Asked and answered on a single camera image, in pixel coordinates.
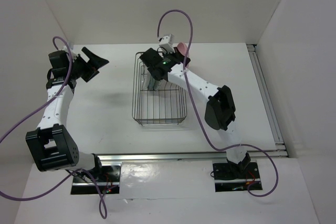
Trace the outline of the blue green patterned plate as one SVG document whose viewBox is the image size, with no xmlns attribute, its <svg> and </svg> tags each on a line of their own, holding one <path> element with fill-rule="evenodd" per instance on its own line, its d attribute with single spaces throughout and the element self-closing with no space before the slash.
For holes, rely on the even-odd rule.
<svg viewBox="0 0 336 224">
<path fill-rule="evenodd" d="M 157 81 L 152 76 L 150 76 L 148 83 L 148 90 L 156 91 L 157 88 L 158 88 Z"/>
</svg>

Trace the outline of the pink plastic plate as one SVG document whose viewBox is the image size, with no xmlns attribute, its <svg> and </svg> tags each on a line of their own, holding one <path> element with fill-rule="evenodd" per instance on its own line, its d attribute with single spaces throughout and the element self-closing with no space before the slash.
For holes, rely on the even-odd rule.
<svg viewBox="0 0 336 224">
<path fill-rule="evenodd" d="M 180 52 L 180 54 L 182 54 L 184 57 L 186 56 L 186 52 L 187 52 L 187 44 L 180 42 L 177 44 L 177 49 Z"/>
</svg>

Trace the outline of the clear glass plate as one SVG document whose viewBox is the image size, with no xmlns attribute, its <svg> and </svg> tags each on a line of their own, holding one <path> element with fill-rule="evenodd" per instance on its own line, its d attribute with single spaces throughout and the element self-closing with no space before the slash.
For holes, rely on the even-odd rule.
<svg viewBox="0 0 336 224">
<path fill-rule="evenodd" d="M 142 90 L 148 90 L 151 74 L 149 73 L 149 71 L 147 70 L 147 67 L 145 65 L 143 65 L 142 67 L 143 67 L 143 71 L 142 71 Z"/>
</svg>

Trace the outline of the white plate with dark rim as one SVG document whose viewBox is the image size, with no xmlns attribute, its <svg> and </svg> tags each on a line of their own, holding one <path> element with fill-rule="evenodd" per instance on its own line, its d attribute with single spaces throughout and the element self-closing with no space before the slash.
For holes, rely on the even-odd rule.
<svg viewBox="0 0 336 224">
<path fill-rule="evenodd" d="M 160 80 L 160 81 L 156 80 L 156 81 L 154 82 L 154 86 L 153 86 L 153 90 L 154 90 L 154 91 L 158 91 L 158 90 L 160 89 L 161 84 L 162 84 L 162 81 L 163 81 L 163 80 Z"/>
</svg>

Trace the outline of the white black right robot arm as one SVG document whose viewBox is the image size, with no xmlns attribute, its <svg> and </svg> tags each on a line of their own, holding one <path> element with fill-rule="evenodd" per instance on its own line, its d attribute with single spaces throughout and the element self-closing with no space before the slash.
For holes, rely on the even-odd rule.
<svg viewBox="0 0 336 224">
<path fill-rule="evenodd" d="M 231 147 L 226 149 L 230 174 L 235 178 L 242 177 L 247 172 L 250 156 L 236 129 L 236 107 L 231 89 L 226 85 L 211 84 L 188 70 L 183 64 L 189 64 L 191 60 L 177 47 L 174 52 L 163 55 L 150 48 L 140 55 L 140 60 L 156 81 L 175 84 L 190 93 L 192 104 L 195 104 L 193 99 L 198 98 L 205 105 L 205 123 Z"/>
</svg>

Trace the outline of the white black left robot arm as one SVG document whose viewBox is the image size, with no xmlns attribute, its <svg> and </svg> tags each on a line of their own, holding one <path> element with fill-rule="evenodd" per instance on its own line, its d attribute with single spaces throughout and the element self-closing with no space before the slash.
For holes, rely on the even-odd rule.
<svg viewBox="0 0 336 224">
<path fill-rule="evenodd" d="M 79 151 L 66 129 L 66 123 L 77 79 L 89 82 L 101 67 L 108 64 L 108 60 L 86 47 L 82 48 L 82 52 L 89 58 L 88 61 L 72 52 L 70 62 L 64 50 L 48 55 L 51 63 L 46 84 L 48 105 L 37 128 L 27 132 L 26 143 L 39 171 L 85 169 L 85 176 L 96 182 L 103 177 L 104 170 L 99 157 Z"/>
</svg>

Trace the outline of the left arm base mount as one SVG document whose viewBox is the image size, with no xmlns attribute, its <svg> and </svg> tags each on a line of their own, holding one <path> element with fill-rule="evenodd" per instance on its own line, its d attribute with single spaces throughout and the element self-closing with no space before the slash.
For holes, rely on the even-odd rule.
<svg viewBox="0 0 336 224">
<path fill-rule="evenodd" d="M 102 194 L 113 195 L 120 192 L 121 164 L 102 166 L 101 174 L 94 175 L 95 182 Z M 96 195 L 98 191 L 91 178 L 84 173 L 79 172 L 73 175 L 71 184 L 71 195 Z"/>
</svg>

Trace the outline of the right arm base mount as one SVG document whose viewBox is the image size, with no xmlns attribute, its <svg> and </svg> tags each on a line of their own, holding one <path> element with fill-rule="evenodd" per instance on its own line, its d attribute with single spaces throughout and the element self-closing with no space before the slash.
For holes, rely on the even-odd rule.
<svg viewBox="0 0 336 224">
<path fill-rule="evenodd" d="M 251 162 L 242 174 L 234 175 L 228 163 L 213 163 L 210 176 L 214 179 L 215 192 L 262 190 L 260 173 L 256 162 Z"/>
</svg>

